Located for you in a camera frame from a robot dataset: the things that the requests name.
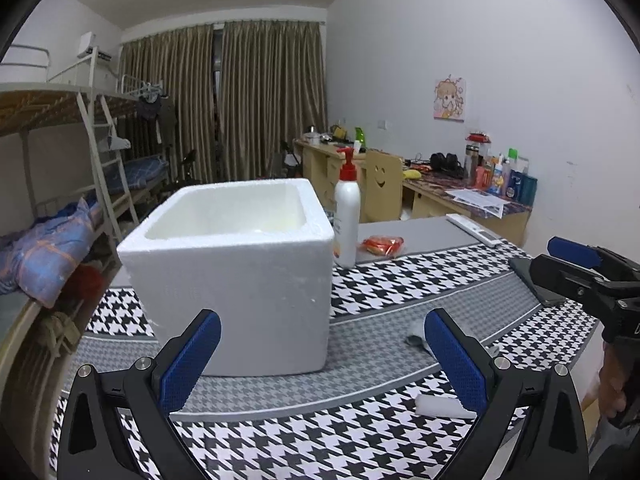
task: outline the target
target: paper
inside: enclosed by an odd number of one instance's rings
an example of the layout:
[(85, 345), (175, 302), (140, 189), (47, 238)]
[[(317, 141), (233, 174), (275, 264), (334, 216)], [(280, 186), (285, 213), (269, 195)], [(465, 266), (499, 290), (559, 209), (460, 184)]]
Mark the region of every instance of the paper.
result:
[(477, 207), (498, 218), (502, 218), (504, 205), (509, 203), (477, 189), (450, 189), (447, 194), (453, 197), (454, 202)]

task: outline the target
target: blue gripper pad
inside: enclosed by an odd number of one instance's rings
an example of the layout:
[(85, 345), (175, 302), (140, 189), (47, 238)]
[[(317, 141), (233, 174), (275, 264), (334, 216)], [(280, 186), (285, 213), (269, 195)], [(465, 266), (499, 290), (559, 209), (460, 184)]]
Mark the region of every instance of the blue gripper pad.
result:
[(551, 238), (546, 250), (549, 255), (585, 269), (597, 269), (602, 264), (602, 259), (595, 249), (589, 246), (577, 244), (564, 238)]
[(424, 338), (465, 409), (482, 415), (488, 404), (484, 375), (434, 310), (424, 319)]
[(211, 312), (160, 379), (158, 407), (168, 416), (184, 407), (222, 334), (220, 318)]

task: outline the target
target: person's hand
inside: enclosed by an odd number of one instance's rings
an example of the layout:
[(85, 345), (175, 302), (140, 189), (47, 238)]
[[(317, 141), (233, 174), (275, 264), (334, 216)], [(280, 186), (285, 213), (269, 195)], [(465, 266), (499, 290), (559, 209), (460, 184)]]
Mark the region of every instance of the person's hand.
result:
[(600, 415), (614, 418), (626, 408), (626, 397), (622, 392), (628, 374), (620, 364), (613, 346), (604, 343), (604, 364), (600, 370), (598, 406)]

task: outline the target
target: red pump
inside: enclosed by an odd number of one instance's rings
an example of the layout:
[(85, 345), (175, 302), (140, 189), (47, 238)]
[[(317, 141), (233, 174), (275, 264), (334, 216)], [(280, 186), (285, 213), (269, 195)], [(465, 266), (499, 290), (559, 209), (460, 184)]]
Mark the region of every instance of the red pump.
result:
[(353, 148), (341, 148), (338, 153), (344, 153), (347, 159), (340, 168), (340, 180), (344, 182), (356, 182), (358, 179), (358, 171), (353, 164)]

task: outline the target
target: bottle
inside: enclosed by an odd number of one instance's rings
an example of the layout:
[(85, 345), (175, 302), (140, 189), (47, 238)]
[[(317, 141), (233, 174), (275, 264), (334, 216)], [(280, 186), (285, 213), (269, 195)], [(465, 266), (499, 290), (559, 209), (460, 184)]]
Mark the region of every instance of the bottle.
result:
[(509, 182), (511, 181), (511, 171), (516, 171), (516, 164), (518, 161), (518, 150), (514, 150), (513, 148), (509, 148), (509, 156), (507, 157), (507, 162), (502, 168), (502, 173), (504, 174), (504, 184), (502, 186), (502, 196), (507, 196), (507, 188), (509, 187)]
[(340, 168), (340, 180), (335, 186), (334, 258), (347, 269), (356, 264), (358, 223), (360, 222), (360, 187), (353, 165), (353, 148), (343, 148), (346, 162)]
[(538, 190), (538, 180), (529, 175), (522, 176), (522, 190), (518, 202), (524, 205), (533, 206)]
[(465, 154), (465, 185), (473, 186), (476, 181), (476, 169), (478, 168), (478, 147), (474, 144), (466, 146)]
[(498, 155), (498, 162), (496, 162), (496, 165), (494, 167), (494, 176), (492, 176), (491, 185), (489, 186), (488, 192), (495, 196), (500, 196), (503, 184), (504, 177), (502, 176), (502, 154), (500, 154)]
[(507, 198), (510, 200), (515, 200), (516, 202), (520, 200), (520, 193), (522, 192), (522, 177), (523, 175), (519, 171), (511, 171), (506, 193)]
[(360, 141), (360, 145), (363, 148), (367, 147), (367, 143), (366, 143), (365, 138), (364, 138), (364, 131), (363, 131), (362, 128), (356, 128), (356, 140)]
[(486, 170), (482, 166), (476, 168), (476, 189), (484, 189), (484, 174)]
[(484, 161), (484, 182), (482, 183), (482, 190), (489, 189), (491, 180), (494, 177), (495, 157), (487, 155)]

